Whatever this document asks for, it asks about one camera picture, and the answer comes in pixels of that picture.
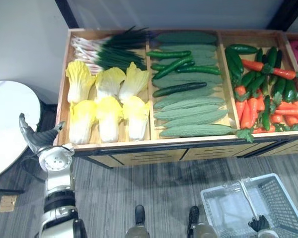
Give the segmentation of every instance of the vegetable stand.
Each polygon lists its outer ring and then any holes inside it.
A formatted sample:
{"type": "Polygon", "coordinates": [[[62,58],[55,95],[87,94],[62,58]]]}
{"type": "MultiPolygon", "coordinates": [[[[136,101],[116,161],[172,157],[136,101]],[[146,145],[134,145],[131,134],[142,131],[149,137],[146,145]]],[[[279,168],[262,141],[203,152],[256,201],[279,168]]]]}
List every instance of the vegetable stand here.
{"type": "MultiPolygon", "coordinates": [[[[201,30],[216,36],[215,59],[217,66],[222,73],[223,83],[217,85],[211,96],[222,98],[225,101],[222,109],[227,109],[227,115],[216,121],[216,124],[229,125],[233,129],[240,129],[237,110],[235,107],[233,88],[230,81],[229,70],[225,58],[224,49],[228,44],[244,43],[256,47],[267,49],[271,46],[277,46],[283,51],[284,57],[282,65],[285,69],[294,69],[292,54],[286,44],[285,36],[279,31],[236,31],[236,30],[201,30]]],[[[100,31],[100,30],[69,30],[65,58],[63,64],[63,75],[60,85],[58,113],[56,123],[66,121],[66,127],[60,132],[55,144],[61,145],[69,143],[70,126],[70,104],[67,102],[69,91],[69,80],[65,71],[69,62],[74,60],[74,48],[71,46],[71,39],[74,36],[85,39],[102,39],[122,31],[100,31]]],[[[155,34],[165,32],[161,30],[153,31],[155,34]]],[[[144,56],[146,52],[155,50],[156,46],[147,41],[143,49],[137,50],[139,55],[144,56]]],[[[151,65],[155,63],[149,56],[145,57],[147,70],[151,73],[151,65]]],[[[102,143],[99,135],[98,124],[92,127],[91,137],[88,144],[75,145],[77,156],[88,157],[91,161],[96,161],[100,165],[107,167],[117,167],[123,165],[153,164],[160,162],[172,162],[180,160],[210,159],[229,156],[252,156],[259,153],[266,153],[289,141],[298,139],[298,131],[273,132],[254,134],[254,142],[246,142],[245,139],[238,138],[236,135],[209,135],[200,137],[181,137],[170,138],[163,137],[160,133],[163,131],[161,124],[163,121],[154,117],[156,109],[154,103],[160,98],[154,98],[153,92],[158,88],[152,84],[152,76],[148,82],[147,88],[137,96],[144,102],[149,102],[149,120],[147,123],[144,140],[131,141],[128,137],[129,125],[122,121],[119,124],[118,142],[102,143]]],[[[91,88],[89,93],[90,100],[93,100],[96,94],[95,87],[91,88]]]]}

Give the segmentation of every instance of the white round table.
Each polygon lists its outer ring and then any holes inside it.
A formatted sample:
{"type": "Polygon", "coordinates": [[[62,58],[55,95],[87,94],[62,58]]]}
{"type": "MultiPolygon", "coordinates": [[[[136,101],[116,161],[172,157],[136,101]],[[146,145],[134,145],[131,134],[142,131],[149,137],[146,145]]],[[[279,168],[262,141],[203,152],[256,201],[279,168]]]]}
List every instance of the white round table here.
{"type": "Polygon", "coordinates": [[[27,148],[19,128],[20,113],[24,113],[27,123],[36,131],[41,116],[36,94],[24,84],[0,81],[0,174],[27,148]]]}

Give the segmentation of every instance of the striped carpet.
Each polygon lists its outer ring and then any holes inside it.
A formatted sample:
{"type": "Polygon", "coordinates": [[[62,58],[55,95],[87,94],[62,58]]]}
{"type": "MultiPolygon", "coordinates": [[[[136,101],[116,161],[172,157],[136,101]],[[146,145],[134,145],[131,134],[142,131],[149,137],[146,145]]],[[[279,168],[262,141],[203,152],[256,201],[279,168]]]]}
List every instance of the striped carpet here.
{"type": "MultiPolygon", "coordinates": [[[[123,238],[133,225],[134,207],[144,205],[153,238],[183,238],[189,208],[200,191],[239,178],[276,173],[298,209],[298,154],[278,157],[225,158],[107,170],[80,158],[74,162],[76,200],[90,238],[123,238]]],[[[25,188],[15,210],[0,213],[0,238],[31,238],[43,213],[44,185],[17,163],[0,178],[1,188],[25,188]]]]}

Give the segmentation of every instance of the cucumber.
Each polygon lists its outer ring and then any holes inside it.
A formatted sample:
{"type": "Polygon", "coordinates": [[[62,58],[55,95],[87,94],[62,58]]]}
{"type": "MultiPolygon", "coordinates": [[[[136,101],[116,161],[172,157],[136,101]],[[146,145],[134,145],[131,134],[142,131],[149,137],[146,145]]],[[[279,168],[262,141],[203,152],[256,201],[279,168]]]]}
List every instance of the cucumber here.
{"type": "Polygon", "coordinates": [[[170,73],[168,76],[159,80],[173,80],[173,81],[192,81],[192,80],[206,80],[208,82],[222,83],[223,80],[220,75],[209,73],[170,73]]]}
{"type": "Polygon", "coordinates": [[[181,108],[181,109],[175,109],[175,110],[170,110],[166,112],[155,113],[153,117],[159,120],[174,120],[174,119],[193,116],[197,114],[214,112],[218,110],[218,108],[219,107],[216,105],[204,105],[204,106],[199,106],[194,108],[181,108]]]}
{"type": "Polygon", "coordinates": [[[174,52],[163,52],[163,51],[149,51],[146,53],[147,56],[160,58],[160,59],[173,59],[182,58],[189,56],[191,51],[174,51],[174,52]]]}
{"type": "Polygon", "coordinates": [[[245,44],[232,44],[229,47],[236,50],[240,55],[250,55],[258,51],[256,47],[245,44]]]}
{"type": "Polygon", "coordinates": [[[219,84],[219,83],[214,83],[212,81],[207,81],[203,79],[177,80],[177,81],[161,79],[161,80],[153,80],[152,84],[157,88],[167,88],[170,86],[182,85],[186,83],[202,83],[202,82],[206,82],[209,86],[212,86],[212,87],[216,87],[216,85],[219,84]]]}
{"type": "Polygon", "coordinates": [[[171,120],[163,124],[164,127],[171,128],[180,125],[208,124],[222,119],[227,114],[228,110],[217,110],[205,114],[197,114],[195,116],[183,117],[171,120]]]}
{"type": "MultiPolygon", "coordinates": [[[[193,58],[195,61],[195,65],[202,65],[202,66],[213,66],[218,63],[218,61],[214,58],[208,58],[208,57],[199,57],[199,58],[193,58]]],[[[162,59],[159,61],[159,64],[171,64],[174,61],[174,59],[162,59]]]]}
{"type": "Polygon", "coordinates": [[[169,94],[176,93],[176,92],[183,92],[183,91],[188,91],[188,90],[192,90],[192,89],[202,88],[202,87],[205,87],[206,85],[207,85],[206,82],[174,85],[174,86],[170,86],[167,88],[158,89],[157,91],[155,91],[152,94],[152,96],[154,98],[158,98],[158,97],[162,97],[162,96],[169,95],[169,94]]]}
{"type": "Polygon", "coordinates": [[[204,97],[209,96],[213,94],[215,90],[210,86],[207,85],[203,88],[193,89],[190,91],[184,91],[184,92],[178,92],[170,94],[164,98],[162,98],[160,101],[156,102],[153,105],[154,109],[163,108],[165,106],[168,106],[173,103],[180,102],[182,100],[190,99],[190,98],[198,98],[198,97],[204,97]]]}
{"type": "Polygon", "coordinates": [[[232,48],[228,47],[225,49],[225,54],[229,54],[230,58],[232,59],[232,61],[236,65],[236,67],[239,69],[239,72],[244,73],[244,66],[243,66],[241,58],[238,55],[238,52],[236,50],[233,50],[232,48]]]}
{"type": "Polygon", "coordinates": [[[161,111],[169,111],[180,108],[192,108],[202,105],[223,105],[224,100],[218,97],[198,97],[198,98],[190,98],[186,100],[182,100],[177,103],[173,103],[171,105],[165,106],[161,109],[161,111]]]}
{"type": "Polygon", "coordinates": [[[211,44],[161,44],[159,49],[162,51],[191,51],[191,52],[214,52],[217,50],[211,44]]]}
{"type": "Polygon", "coordinates": [[[160,33],[154,38],[164,43],[214,43],[217,37],[202,31],[174,31],[160,33]]]}
{"type": "Polygon", "coordinates": [[[206,125],[181,125],[164,130],[161,136],[172,137],[194,137],[208,135],[226,135],[233,133],[235,130],[230,126],[206,124],[206,125]]]}
{"type": "Polygon", "coordinates": [[[268,54],[267,54],[267,63],[271,66],[274,67],[277,59],[277,48],[273,46],[270,48],[268,54]]]}

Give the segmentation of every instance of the table leg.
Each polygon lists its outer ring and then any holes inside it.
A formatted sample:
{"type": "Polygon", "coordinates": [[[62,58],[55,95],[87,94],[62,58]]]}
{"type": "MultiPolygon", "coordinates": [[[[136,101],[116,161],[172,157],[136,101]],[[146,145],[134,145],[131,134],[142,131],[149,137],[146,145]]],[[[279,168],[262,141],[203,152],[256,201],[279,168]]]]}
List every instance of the table leg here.
{"type": "Polygon", "coordinates": [[[0,195],[19,195],[25,193],[25,190],[14,190],[14,189],[0,189],[0,195]]]}

